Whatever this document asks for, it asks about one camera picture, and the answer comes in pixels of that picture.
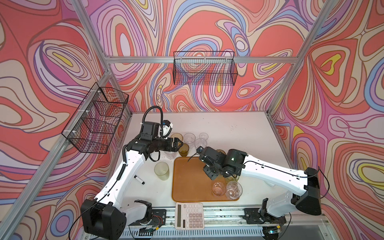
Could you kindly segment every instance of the wall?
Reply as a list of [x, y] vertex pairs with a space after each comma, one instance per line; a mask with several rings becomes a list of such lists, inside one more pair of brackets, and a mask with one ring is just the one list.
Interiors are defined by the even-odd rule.
[[189, 86], [173, 84], [173, 64], [111, 66], [121, 89], [131, 96], [128, 106], [132, 112], [144, 112], [153, 105], [175, 112], [264, 111], [289, 68], [282, 63], [248, 63], [235, 86]]
[[[322, 1], [92, 1], [85, 3], [109, 56], [173, 56], [233, 50], [236, 56], [296, 56]], [[172, 64], [114, 64], [133, 112], [265, 111], [289, 65], [238, 64], [236, 85], [174, 86]]]
[[340, 239], [384, 239], [383, 37], [383, 1], [339, 1], [273, 113], [294, 165], [327, 176]]
[[[70, 1], [39, 2], [0, 1], [0, 221], [103, 74]], [[15, 239], [68, 234], [81, 202], [101, 188], [126, 123], [106, 155], [67, 149]]]

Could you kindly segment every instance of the wire mesh basket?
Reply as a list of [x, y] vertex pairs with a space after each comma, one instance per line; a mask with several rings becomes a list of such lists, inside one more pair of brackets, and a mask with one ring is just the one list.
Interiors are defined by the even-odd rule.
[[63, 135], [79, 152], [107, 153], [128, 97], [120, 90], [99, 87], [69, 135]]
[[233, 51], [175, 51], [173, 55], [175, 85], [235, 85]]

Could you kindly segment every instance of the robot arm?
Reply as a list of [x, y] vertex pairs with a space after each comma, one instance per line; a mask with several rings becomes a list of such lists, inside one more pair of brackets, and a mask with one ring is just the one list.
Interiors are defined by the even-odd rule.
[[211, 147], [200, 147], [197, 153], [200, 155], [199, 159], [205, 163], [204, 172], [212, 180], [219, 174], [224, 177], [242, 175], [262, 179], [288, 190], [274, 199], [264, 199], [260, 218], [278, 218], [294, 210], [310, 215], [321, 214], [320, 187], [316, 169], [310, 167], [305, 171], [288, 169], [236, 149], [230, 149], [225, 155]]
[[142, 122], [141, 131], [129, 144], [123, 146], [123, 161], [103, 189], [93, 200], [86, 199], [81, 205], [84, 231], [109, 240], [117, 240], [126, 225], [135, 221], [146, 224], [152, 219], [152, 204], [143, 200], [130, 203], [124, 212], [120, 211], [124, 193], [139, 168], [152, 152], [177, 152], [182, 146], [178, 138], [168, 138], [172, 124]]

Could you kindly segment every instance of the table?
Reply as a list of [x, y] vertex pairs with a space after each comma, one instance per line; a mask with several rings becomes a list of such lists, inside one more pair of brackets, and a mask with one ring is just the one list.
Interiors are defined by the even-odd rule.
[[[143, 114], [133, 114], [128, 131], [124, 140], [127, 144], [140, 131]], [[209, 136], [208, 146], [214, 149], [238, 149], [245, 151], [259, 159], [289, 167], [280, 148], [280, 145], [272, 131], [272, 128], [264, 112], [230, 112], [230, 113], [164, 113], [164, 120], [169, 120], [173, 124], [172, 133], [187, 132], [199, 134], [206, 132]], [[160, 122], [159, 113], [149, 113], [146, 121]], [[195, 149], [190, 145], [188, 156], [195, 153]], [[157, 159], [157, 152], [152, 153], [152, 158]], [[145, 200], [152, 203], [153, 207], [174, 207], [172, 200], [172, 178], [173, 161], [168, 159], [166, 154], [161, 151], [160, 161], [169, 165], [170, 176], [166, 181], [160, 180], [154, 173], [157, 162], [152, 162], [149, 158], [137, 172], [145, 184], [142, 185], [136, 180], [132, 180], [127, 187], [123, 206], [135, 200]], [[204, 206], [234, 206], [234, 205], [261, 205], [263, 199], [276, 197], [286, 190], [279, 186], [271, 187], [264, 181], [242, 177], [238, 181], [243, 187], [243, 194], [237, 201], [231, 202], [204, 202]]]

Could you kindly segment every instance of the metal vent grille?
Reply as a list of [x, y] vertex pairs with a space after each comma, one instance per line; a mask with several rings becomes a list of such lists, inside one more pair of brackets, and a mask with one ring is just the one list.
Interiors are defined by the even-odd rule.
[[[176, 230], [174, 228], [159, 229], [153, 236], [139, 236], [139, 229], [131, 228], [135, 238], [182, 238], [182, 237], [262, 237], [263, 227], [207, 227], [204, 230]], [[129, 229], [126, 228], [121, 234], [120, 239], [131, 237]]]

